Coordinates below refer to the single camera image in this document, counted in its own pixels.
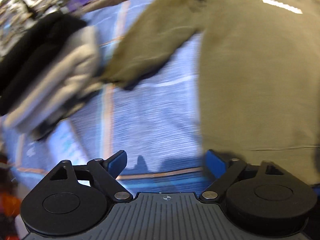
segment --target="metal screw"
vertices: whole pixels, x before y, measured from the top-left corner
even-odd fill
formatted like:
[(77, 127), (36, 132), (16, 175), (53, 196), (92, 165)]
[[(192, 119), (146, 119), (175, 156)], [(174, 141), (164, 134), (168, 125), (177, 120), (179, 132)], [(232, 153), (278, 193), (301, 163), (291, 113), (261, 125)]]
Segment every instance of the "metal screw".
[(205, 191), (202, 193), (202, 196), (205, 199), (215, 199), (218, 197), (218, 193), (214, 192), (214, 191)]
[(124, 191), (120, 191), (120, 192), (117, 192), (116, 194), (115, 194), (115, 198), (116, 199), (121, 199), (121, 200), (123, 200), (123, 199), (127, 199), (127, 198), (129, 198), (130, 197), (130, 194), (128, 193), (128, 192), (124, 192)]

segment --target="olive green shirt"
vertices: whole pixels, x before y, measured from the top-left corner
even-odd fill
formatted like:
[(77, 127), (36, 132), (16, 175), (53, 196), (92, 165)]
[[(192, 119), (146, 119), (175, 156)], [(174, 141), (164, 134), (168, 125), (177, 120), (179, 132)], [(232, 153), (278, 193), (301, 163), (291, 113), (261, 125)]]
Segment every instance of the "olive green shirt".
[(203, 149), (319, 183), (320, 0), (155, 0), (103, 80), (130, 86), (196, 32)]

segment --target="orange stripe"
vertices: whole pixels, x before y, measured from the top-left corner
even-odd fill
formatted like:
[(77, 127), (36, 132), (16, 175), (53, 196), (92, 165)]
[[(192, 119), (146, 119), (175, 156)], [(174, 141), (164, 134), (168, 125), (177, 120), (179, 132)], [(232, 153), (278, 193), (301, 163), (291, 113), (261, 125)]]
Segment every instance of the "orange stripe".
[(33, 168), (17, 168), (18, 171), (22, 171), (22, 172), (32, 172), (32, 173), (37, 173), (37, 174), (41, 174), (41, 175), (47, 175), (48, 172), (42, 169), (33, 169)]
[(135, 174), (135, 175), (119, 175), (117, 180), (126, 180), (126, 179), (152, 179), (152, 178), (160, 178), (160, 177), (167, 177), (179, 174), (186, 174), (191, 172), (202, 171), (201, 167), (197, 168), (189, 168), (183, 169), (178, 171), (168, 171), (168, 172), (161, 172), (161, 173), (147, 173), (147, 174)]
[(114, 104), (113, 104), (113, 92), (114, 92), (115, 86), (112, 85), (111, 87), (111, 94), (110, 94), (110, 133), (109, 133), (109, 154), (110, 157), (113, 154), (113, 114), (114, 114)]
[(127, 17), (127, 12), (128, 12), (130, 3), (131, 3), (130, 1), (125, 1), (121, 5), (118, 22), (116, 24), (116, 30), (114, 35), (115, 38), (120, 38), (124, 34), (124, 25), (125, 25), (125, 20)]
[(103, 114), (103, 153), (102, 157), (107, 159), (111, 156), (110, 153), (110, 132), (111, 132), (111, 120), (112, 120), (112, 106), (111, 106), (111, 96), (112, 96), (113, 85), (107, 84), (105, 86), (104, 92), (104, 114)]
[(123, 39), (123, 37), (124, 37), (124, 36), (121, 36), (121, 37), (112, 39), (111, 41), (108, 41), (108, 42), (106, 42), (106, 43), (100, 44), (100, 46), (108, 45), (108, 44), (110, 44), (110, 43), (112, 43), (112, 42), (114, 42), (114, 41), (121, 40), (121, 39)]

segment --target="ridged grip surface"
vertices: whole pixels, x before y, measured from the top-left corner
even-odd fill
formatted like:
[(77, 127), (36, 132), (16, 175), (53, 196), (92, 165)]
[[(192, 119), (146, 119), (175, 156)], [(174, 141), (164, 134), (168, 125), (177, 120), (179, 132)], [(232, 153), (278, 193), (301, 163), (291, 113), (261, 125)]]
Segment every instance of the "ridged grip surface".
[[(50, 240), (29, 234), (25, 240)], [(308, 240), (302, 233), (267, 238), (233, 225), (216, 204), (200, 203), (193, 193), (140, 193), (116, 204), (96, 227), (61, 240)]]

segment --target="blue bedsheet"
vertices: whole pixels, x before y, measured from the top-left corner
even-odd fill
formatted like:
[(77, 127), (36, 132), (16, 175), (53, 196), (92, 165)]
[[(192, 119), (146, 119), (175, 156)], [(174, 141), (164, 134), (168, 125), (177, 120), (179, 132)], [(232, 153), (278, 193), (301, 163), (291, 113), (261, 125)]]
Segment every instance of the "blue bedsheet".
[[(151, 2), (129, 0), (84, 16), (99, 31), (102, 65)], [(199, 43), (199, 35), (192, 37), (157, 75), (143, 80), (133, 91), (105, 85), (69, 118), (88, 159), (106, 159), (118, 150), (127, 152), (128, 165), (118, 180), (133, 194), (140, 191), (199, 194), (210, 184), (201, 173), (196, 96)], [(59, 140), (65, 136), (59, 133), (45, 141), (32, 142), (26, 135), (4, 130), (12, 170), (28, 187), (33, 188), (57, 164), (57, 156), (64, 159), (51, 152), (58, 151)]]

